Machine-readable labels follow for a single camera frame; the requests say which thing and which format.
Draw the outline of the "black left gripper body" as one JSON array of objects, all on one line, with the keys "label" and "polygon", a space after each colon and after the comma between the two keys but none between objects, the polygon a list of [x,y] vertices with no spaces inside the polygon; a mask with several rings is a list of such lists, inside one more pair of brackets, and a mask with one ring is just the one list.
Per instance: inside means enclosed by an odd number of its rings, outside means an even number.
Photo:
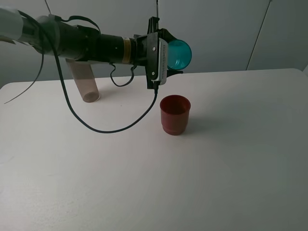
[{"label": "black left gripper body", "polygon": [[147,58],[147,39],[146,35],[134,35],[131,38],[131,64],[134,66],[148,66]]}]

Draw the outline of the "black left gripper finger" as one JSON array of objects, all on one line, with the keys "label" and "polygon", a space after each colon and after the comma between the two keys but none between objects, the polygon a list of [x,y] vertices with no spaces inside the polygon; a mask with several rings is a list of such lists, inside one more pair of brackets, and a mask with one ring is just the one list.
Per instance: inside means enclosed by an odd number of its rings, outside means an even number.
[{"label": "black left gripper finger", "polygon": [[177,75],[177,74],[183,74],[183,71],[181,71],[181,70],[167,70],[167,77]]},{"label": "black left gripper finger", "polygon": [[167,29],[161,28],[158,30],[159,38],[163,39],[167,43],[177,40]]}]

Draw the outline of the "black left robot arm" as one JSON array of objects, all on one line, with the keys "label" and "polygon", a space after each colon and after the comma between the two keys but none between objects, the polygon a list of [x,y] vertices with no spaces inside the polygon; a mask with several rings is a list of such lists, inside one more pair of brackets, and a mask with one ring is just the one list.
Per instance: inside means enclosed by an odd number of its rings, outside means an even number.
[{"label": "black left robot arm", "polygon": [[72,26],[56,15],[33,19],[13,8],[0,8],[0,37],[30,44],[36,51],[77,62],[99,62],[144,66],[151,80],[158,75],[159,42],[176,38],[158,28],[157,17],[149,19],[148,33],[133,38],[106,35],[95,28]]}]

